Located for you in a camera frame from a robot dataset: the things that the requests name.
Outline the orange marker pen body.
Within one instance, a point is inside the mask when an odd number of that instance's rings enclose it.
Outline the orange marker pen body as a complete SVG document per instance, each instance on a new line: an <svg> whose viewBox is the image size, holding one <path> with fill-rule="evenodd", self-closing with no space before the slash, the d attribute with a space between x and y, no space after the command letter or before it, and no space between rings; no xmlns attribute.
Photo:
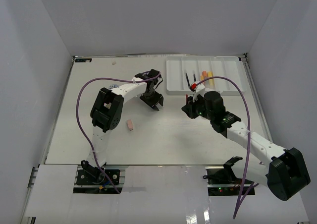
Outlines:
<svg viewBox="0 0 317 224"><path fill-rule="evenodd" d="M202 76L201 76L201 80L203 81L203 80L205 80L207 78L208 78L208 73L206 71L203 71L202 72Z"/></svg>

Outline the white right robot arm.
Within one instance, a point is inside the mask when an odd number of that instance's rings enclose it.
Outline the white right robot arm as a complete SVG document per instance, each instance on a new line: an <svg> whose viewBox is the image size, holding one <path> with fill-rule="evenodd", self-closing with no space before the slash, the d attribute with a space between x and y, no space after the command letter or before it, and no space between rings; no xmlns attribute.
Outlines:
<svg viewBox="0 0 317 224"><path fill-rule="evenodd" d="M226 110L220 93L211 91L202 95L189 96L182 111L191 119L207 119L215 132L249 149L260 160L244 168L246 159L232 157L223 168L205 175L205 179L220 179L231 184L242 177L269 188L275 197L287 201L310 184L311 179L302 153L275 145L255 132L250 132L242 120Z"/></svg>

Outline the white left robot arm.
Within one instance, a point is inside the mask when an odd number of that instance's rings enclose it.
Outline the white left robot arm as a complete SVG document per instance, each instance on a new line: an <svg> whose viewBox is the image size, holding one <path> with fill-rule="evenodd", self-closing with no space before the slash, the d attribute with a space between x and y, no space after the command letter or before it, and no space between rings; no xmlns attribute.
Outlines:
<svg viewBox="0 0 317 224"><path fill-rule="evenodd" d="M123 105L129 100L139 97L146 105L158 111L157 105L163 105L163 95L156 91L162 82L159 71L151 69L136 74L132 80L116 88L101 88L90 112L93 125L93 138L89 143L93 145L87 161L94 166L88 171L88 179L99 184L104 180L105 172L96 167L106 164L106 148L111 131L121 120Z"/></svg>

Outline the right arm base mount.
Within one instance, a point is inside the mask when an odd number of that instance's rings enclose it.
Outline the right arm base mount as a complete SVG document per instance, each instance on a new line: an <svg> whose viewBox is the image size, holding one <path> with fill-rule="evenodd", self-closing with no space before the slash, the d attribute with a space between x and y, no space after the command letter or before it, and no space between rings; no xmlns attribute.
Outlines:
<svg viewBox="0 0 317 224"><path fill-rule="evenodd" d="M203 176L208 183L209 196L237 196L242 179L237 178L232 166L242 160L242 157L232 157L219 168L207 168Z"/></svg>

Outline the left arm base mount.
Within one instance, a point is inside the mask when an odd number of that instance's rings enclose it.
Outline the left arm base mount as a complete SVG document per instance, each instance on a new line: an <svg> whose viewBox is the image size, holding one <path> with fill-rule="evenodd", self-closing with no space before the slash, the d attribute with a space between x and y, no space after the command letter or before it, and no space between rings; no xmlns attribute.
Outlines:
<svg viewBox="0 0 317 224"><path fill-rule="evenodd" d="M125 180L125 169L103 166L102 170L109 179L98 169L82 160L75 176L73 193L75 194L119 194Z"/></svg>

